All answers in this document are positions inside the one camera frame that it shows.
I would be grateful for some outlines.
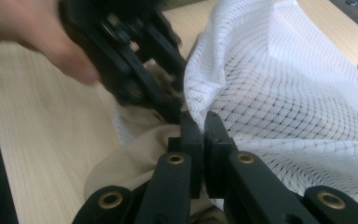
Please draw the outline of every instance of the metal grommet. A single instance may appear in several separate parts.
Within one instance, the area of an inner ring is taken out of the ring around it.
[[[118,191],[110,191],[101,195],[98,205],[102,209],[111,209],[119,206],[123,202],[123,195]]]
[[[334,209],[344,209],[346,207],[345,202],[339,198],[337,195],[329,193],[327,191],[320,191],[316,197],[324,205],[334,208]]]
[[[255,158],[253,158],[251,155],[241,153],[238,155],[238,160],[242,163],[250,164],[255,161]]]
[[[171,155],[168,158],[168,162],[172,163],[172,164],[180,164],[185,160],[185,158],[183,158],[183,156],[180,155]]]

